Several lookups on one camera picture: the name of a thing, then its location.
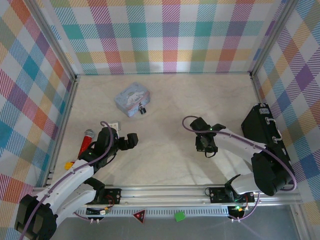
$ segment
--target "red triangle sign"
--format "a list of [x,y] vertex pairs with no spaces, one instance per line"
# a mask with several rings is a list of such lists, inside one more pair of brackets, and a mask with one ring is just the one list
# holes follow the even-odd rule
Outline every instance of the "red triangle sign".
[[145,221],[145,215],[146,215],[146,210],[145,209],[141,210],[141,211],[138,211],[138,212],[133,214],[133,216],[142,224]]

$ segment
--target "plaid wall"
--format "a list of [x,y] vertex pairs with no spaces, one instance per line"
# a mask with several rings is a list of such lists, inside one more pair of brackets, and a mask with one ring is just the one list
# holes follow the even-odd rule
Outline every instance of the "plaid wall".
[[0,239],[44,178],[71,80],[22,0],[0,0]]
[[96,75],[247,72],[281,0],[37,2],[75,71]]
[[320,1],[300,0],[256,84],[292,160],[309,220],[320,234]]
[[281,3],[278,7],[278,9],[276,10],[276,13],[274,14],[273,18],[272,18],[272,21],[267,29],[267,31],[265,32],[264,36],[263,36],[263,39],[259,45],[259,48],[258,50],[255,52],[255,55],[253,57],[253,61],[251,62],[250,64],[250,67],[249,67],[249,72],[251,72],[255,65],[256,65],[256,62],[261,54],[261,51],[264,49],[266,43],[268,42],[269,40],[269,37],[270,37],[270,34],[271,32],[273,31],[274,27],[276,26],[276,23],[278,21],[278,18],[280,17],[282,11],[284,10],[284,7],[286,5],[286,3],[288,2],[288,0],[281,0]]

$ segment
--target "green cube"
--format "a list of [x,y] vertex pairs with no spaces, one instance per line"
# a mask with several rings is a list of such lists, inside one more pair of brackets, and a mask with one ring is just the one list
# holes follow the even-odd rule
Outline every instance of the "green cube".
[[183,211],[180,211],[174,215],[174,218],[175,218],[176,222],[180,222],[180,221],[184,220],[186,218],[186,216]]

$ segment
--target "white tabletop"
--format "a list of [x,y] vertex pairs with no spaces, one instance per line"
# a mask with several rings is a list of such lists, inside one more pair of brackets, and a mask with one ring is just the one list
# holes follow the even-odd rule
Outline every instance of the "white tabletop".
[[[150,91],[146,114],[127,117],[114,97],[138,82]],[[134,149],[119,151],[94,177],[108,185],[224,184],[250,172],[243,159],[219,149],[213,158],[197,152],[196,135],[186,131],[183,117],[203,117],[242,134],[241,123],[257,103],[247,74],[146,74],[82,76],[67,123],[53,180],[77,158],[86,129],[98,135],[100,121],[119,121],[120,137],[137,133]]]

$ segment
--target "colorful checkered pattern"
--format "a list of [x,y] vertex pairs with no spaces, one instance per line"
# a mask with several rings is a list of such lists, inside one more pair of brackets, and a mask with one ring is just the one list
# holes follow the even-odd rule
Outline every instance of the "colorful checkered pattern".
[[67,57],[87,75],[247,72],[257,36],[277,2],[51,0],[57,23],[43,1],[38,3]]
[[282,11],[284,10],[284,7],[287,2],[288,2],[288,0],[281,0],[281,3],[279,5],[277,11],[276,11],[275,15],[273,16],[272,21],[271,21],[267,31],[265,32],[265,34],[263,36],[263,39],[260,43],[260,46],[253,57],[253,61],[251,62],[250,67],[249,67],[249,72],[252,72],[252,70],[254,69],[254,66],[256,65],[256,62],[257,62],[258,58],[260,57],[262,50],[266,46],[266,43],[268,42],[268,40],[270,38],[270,34],[273,31],[273,29],[278,21],[278,18],[280,17]]
[[320,1],[300,0],[258,73],[320,234]]
[[0,0],[0,239],[48,167],[71,86],[23,0]]

